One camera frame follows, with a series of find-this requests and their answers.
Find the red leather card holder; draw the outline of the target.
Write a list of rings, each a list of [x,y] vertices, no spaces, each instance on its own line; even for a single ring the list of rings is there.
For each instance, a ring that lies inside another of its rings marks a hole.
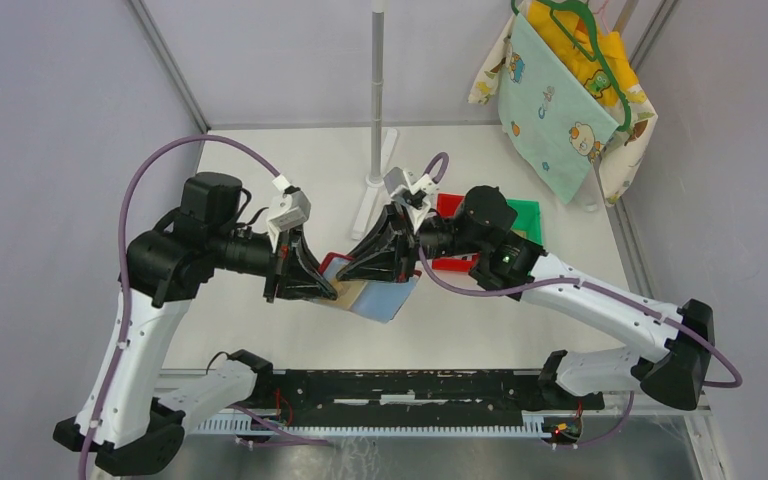
[[[337,271],[349,260],[348,256],[329,252],[320,266],[320,272],[330,283],[336,279]],[[405,283],[385,283],[368,281],[364,293],[347,311],[359,317],[386,324],[392,321],[414,291],[422,272],[415,270],[414,276]],[[313,300],[313,303],[328,308],[324,300]]]

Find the gold VIP card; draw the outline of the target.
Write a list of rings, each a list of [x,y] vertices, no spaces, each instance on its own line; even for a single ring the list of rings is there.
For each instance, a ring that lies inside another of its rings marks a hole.
[[[353,281],[338,281],[331,282],[332,286],[336,290],[338,296],[336,300],[324,300],[323,303],[329,307],[350,310],[360,296],[364,293],[364,290],[368,286],[368,281],[353,280]]]

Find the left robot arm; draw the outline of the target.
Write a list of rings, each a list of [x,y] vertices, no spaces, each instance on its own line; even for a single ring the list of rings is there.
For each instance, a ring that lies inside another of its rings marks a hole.
[[[275,183],[263,233],[239,220],[250,198],[242,182],[202,172],[185,182],[177,208],[127,246],[117,330],[85,406],[55,426],[57,443],[111,476],[153,475],[221,410],[272,399],[270,362],[243,350],[174,391],[157,395],[155,385],[181,320],[218,270],[262,278],[268,302],[337,298],[304,237],[309,199],[283,177]]]

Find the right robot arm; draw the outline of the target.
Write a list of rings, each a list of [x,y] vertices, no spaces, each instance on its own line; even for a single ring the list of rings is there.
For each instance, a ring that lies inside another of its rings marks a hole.
[[[541,244],[514,232],[516,210],[496,187],[471,188],[453,215],[410,218],[409,204],[392,201],[352,251],[339,281],[406,283],[437,258],[474,255],[473,289],[427,276],[440,287],[475,298],[508,297],[550,308],[621,342],[589,353],[558,350],[537,382],[540,400],[562,408],[575,397],[641,390],[678,410],[697,408],[715,348],[712,308],[656,301],[588,275]]]

